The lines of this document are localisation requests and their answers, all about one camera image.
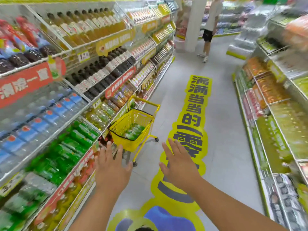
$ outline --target finger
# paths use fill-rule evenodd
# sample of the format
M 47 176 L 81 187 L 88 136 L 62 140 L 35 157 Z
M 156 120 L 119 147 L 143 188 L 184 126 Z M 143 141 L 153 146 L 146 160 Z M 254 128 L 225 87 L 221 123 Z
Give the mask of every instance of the finger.
M 174 157 L 174 155 L 172 154 L 172 151 L 170 150 L 170 148 L 167 146 L 166 143 L 162 143 L 161 145 L 163 146 L 163 149 L 166 153 L 168 160 L 171 160 Z
M 164 174 L 166 177 L 168 177 L 168 175 L 169 175 L 169 169 L 168 169 L 168 167 L 167 167 L 164 163 L 162 163 L 162 162 L 159 162 L 159 167 L 160 167 L 160 170 L 163 172 L 163 174 Z
M 120 144 L 118 151 L 116 153 L 116 157 L 115 157 L 115 160 L 117 162 L 120 162 L 120 164 L 121 164 L 121 161 L 122 161 L 122 156 L 123 156 L 123 146 Z
M 106 162 L 110 162 L 112 160 L 112 147 L 111 142 L 107 142 L 107 150 L 106 150 Z
M 99 154 L 99 157 L 98 157 L 98 163 L 99 164 L 105 164 L 106 163 L 106 148 L 105 147 L 102 147 L 100 149 L 100 154 Z
M 129 174 L 132 174 L 132 170 L 133 170 L 133 162 L 129 162 L 128 165 L 125 167 L 126 172 L 128 172 Z
M 99 158 L 98 158 L 98 156 L 95 156 L 95 158 L 94 158 L 94 169 L 95 169 L 96 172 L 98 171 L 98 168 L 99 168 Z
M 171 149 L 172 149 L 173 154 L 174 154 L 174 155 L 180 155 L 180 154 L 181 154 L 181 153 L 180 153 L 180 150 L 179 150 L 179 148 L 177 147 L 177 145 L 175 144 L 175 142 L 173 142 L 171 138 L 168 139 L 168 142 L 169 142 L 169 144 L 170 144 L 170 147 L 171 147 Z
M 179 148 L 179 151 L 180 151 L 181 154 L 189 155 L 187 150 L 185 149 L 185 147 L 178 140 L 175 140 L 174 142 L 177 145 L 177 147 Z

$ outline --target white pillar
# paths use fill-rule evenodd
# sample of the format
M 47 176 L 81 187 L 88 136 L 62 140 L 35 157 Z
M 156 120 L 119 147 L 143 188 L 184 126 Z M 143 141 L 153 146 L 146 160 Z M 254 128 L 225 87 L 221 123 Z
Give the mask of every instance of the white pillar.
M 194 52 L 207 0 L 192 0 L 192 7 L 185 36 L 185 50 Z

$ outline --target yellow floor sticker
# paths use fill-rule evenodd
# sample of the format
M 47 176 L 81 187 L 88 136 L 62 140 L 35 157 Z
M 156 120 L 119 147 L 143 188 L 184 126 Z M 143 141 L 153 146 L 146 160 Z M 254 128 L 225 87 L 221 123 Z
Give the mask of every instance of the yellow floor sticker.
M 212 79 L 191 75 L 186 87 L 186 98 L 178 120 L 172 124 L 168 138 L 178 140 L 186 148 L 200 175 L 205 174 L 202 159 L 207 154 L 208 137 L 204 130 L 205 108 L 211 95 Z M 163 152 L 160 161 L 168 165 Z M 184 191 L 167 181 L 161 170 L 151 183 L 154 198 L 140 210 L 127 209 L 116 214 L 108 231 L 135 231 L 148 227 L 154 231 L 204 231 L 196 212 L 200 209 Z

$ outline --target person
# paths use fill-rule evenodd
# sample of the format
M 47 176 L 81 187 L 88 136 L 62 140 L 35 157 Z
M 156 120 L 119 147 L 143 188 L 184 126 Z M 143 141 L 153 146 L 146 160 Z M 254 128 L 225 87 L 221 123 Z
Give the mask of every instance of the person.
M 203 53 L 198 54 L 198 57 L 202 57 L 202 62 L 207 62 L 210 49 L 211 49 L 211 41 L 213 35 L 216 33 L 216 27 L 218 23 L 219 15 L 222 11 L 222 0 L 214 0 L 211 4 L 209 17 L 205 25 L 204 33 L 202 38 L 204 39 L 204 47 Z
M 201 177 L 180 142 L 168 141 L 171 150 L 165 143 L 162 146 L 169 160 L 169 168 L 160 162 L 161 171 L 169 182 L 196 201 L 219 231 L 286 231 L 283 226 L 208 183 Z M 107 150 L 101 149 L 99 157 L 95 157 L 95 193 L 69 231 L 106 230 L 112 209 L 127 186 L 133 169 L 132 162 L 122 167 L 122 151 L 123 148 L 119 146 L 116 158 L 113 159 L 111 143 L 108 142 Z M 136 229 L 150 230 L 143 225 Z

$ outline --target human hand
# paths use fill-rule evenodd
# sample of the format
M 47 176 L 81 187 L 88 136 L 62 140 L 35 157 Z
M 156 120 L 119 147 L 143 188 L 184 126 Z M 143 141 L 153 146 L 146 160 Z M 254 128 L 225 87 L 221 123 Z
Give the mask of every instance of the human hand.
M 132 174 L 133 162 L 122 167 L 123 147 L 119 146 L 115 160 L 112 157 L 111 142 L 107 149 L 102 148 L 99 156 L 95 157 L 95 181 L 98 193 L 113 194 L 116 198 L 125 189 Z
M 198 181 L 202 177 L 190 155 L 180 142 L 177 140 L 172 141 L 172 139 L 168 139 L 168 142 L 172 151 L 166 143 L 162 143 L 162 146 L 169 160 L 169 168 L 160 162 L 160 169 L 174 186 L 190 194 L 194 191 L 194 187 L 198 185 Z

